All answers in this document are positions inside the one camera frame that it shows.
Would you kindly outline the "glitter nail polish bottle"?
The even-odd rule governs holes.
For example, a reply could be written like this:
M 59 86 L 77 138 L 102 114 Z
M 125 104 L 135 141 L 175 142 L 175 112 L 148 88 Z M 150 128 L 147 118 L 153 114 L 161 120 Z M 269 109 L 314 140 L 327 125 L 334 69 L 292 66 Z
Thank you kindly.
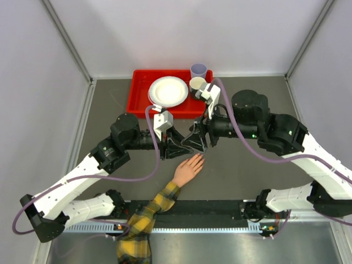
M 186 138 L 182 139 L 181 145 L 182 145 L 182 147 L 190 149 L 190 150 L 193 148 L 191 141 L 189 139 L 186 139 Z

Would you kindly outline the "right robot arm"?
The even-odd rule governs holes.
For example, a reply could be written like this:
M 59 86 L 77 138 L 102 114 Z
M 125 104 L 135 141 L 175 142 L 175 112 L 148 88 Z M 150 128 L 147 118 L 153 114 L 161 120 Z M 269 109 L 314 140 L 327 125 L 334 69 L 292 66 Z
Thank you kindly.
M 276 190 L 265 189 L 254 202 L 245 206 L 246 218 L 268 218 L 286 210 L 315 210 L 327 217 L 351 214 L 351 170 L 329 154 L 295 117 L 270 112 L 268 99 L 253 90 L 242 90 L 231 98 L 237 127 L 228 113 L 222 115 L 221 104 L 210 104 L 207 117 L 197 118 L 182 145 L 207 150 L 206 138 L 216 146 L 219 138 L 257 141 L 259 148 L 292 162 L 313 181 L 306 185 Z

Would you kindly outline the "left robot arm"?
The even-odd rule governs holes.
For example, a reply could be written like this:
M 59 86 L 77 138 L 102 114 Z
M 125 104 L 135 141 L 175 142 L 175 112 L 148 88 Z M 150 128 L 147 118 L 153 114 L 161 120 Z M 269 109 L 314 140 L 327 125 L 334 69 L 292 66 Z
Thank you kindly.
M 111 179 L 130 160 L 128 150 L 155 150 L 156 161 L 191 154 L 183 146 L 183 136 L 173 126 L 168 111 L 157 114 L 157 126 L 140 130 L 136 115 L 121 114 L 111 125 L 110 135 L 66 176 L 37 195 L 20 199 L 32 228 L 42 243 L 49 242 L 69 227 L 91 219 L 119 219 L 126 210 L 120 192 L 106 192 L 88 200 L 77 200 L 85 190 L 101 179 Z

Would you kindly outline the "yellow plaid sleeve forearm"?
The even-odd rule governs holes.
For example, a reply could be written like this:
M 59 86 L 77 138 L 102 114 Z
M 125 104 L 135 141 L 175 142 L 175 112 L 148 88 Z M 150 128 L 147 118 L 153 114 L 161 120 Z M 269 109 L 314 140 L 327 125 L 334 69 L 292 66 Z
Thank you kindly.
M 130 230 L 117 242 L 118 263 L 151 263 L 150 235 L 159 213 L 170 210 L 180 193 L 180 187 L 169 182 L 146 206 L 129 219 Z

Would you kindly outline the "mannequin hand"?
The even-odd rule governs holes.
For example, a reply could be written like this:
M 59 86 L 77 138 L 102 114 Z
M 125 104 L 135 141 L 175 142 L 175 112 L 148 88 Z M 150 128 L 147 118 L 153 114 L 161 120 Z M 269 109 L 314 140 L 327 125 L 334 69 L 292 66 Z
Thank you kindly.
M 197 153 L 192 158 L 184 160 L 177 166 L 172 182 L 180 188 L 193 180 L 204 166 L 202 154 Z

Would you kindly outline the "dark green mug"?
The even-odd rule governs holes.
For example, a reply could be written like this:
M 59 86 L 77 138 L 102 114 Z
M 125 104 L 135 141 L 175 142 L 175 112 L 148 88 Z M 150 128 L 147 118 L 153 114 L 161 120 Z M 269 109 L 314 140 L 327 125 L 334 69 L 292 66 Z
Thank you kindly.
M 206 83 L 206 80 L 200 76 L 193 77 L 189 81 L 189 90 L 193 99 L 197 100 L 196 93 L 204 83 Z

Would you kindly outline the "white paper plates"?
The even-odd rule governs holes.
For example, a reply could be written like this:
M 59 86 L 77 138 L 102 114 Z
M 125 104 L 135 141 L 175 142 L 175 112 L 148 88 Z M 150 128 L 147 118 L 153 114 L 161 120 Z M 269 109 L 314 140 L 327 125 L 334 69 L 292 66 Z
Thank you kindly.
M 189 88 L 186 82 L 175 76 L 158 78 L 148 90 L 149 100 L 164 108 L 172 108 L 182 104 L 188 94 Z

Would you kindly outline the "lavender plastic cup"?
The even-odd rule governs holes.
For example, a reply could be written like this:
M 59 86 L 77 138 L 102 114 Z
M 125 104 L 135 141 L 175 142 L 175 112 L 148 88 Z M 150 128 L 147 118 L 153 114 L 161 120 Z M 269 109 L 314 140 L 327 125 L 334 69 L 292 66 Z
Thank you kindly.
M 208 71 L 208 69 L 204 64 L 195 63 L 190 67 L 190 76 L 191 76 L 191 78 L 201 77 L 201 78 L 205 79 L 207 71 Z

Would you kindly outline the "red plastic tray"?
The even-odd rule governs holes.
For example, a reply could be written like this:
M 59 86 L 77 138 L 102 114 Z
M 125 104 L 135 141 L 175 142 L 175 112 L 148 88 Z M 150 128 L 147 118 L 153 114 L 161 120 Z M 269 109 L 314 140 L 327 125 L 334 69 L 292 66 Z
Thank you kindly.
M 168 109 L 175 119 L 200 116 L 205 103 L 192 98 L 189 89 L 190 70 L 135 70 L 130 85 L 126 111 L 145 118 L 147 106 L 157 104 Z

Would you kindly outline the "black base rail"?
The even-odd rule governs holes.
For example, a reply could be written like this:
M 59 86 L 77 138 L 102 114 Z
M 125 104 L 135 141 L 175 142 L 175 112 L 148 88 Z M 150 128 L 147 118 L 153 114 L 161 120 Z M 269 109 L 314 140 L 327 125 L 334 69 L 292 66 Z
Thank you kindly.
M 169 218 L 203 216 L 229 216 L 230 219 L 247 219 L 245 212 L 246 202 L 243 200 L 177 200 L 171 209 L 157 213 L 159 222 L 168 221 Z

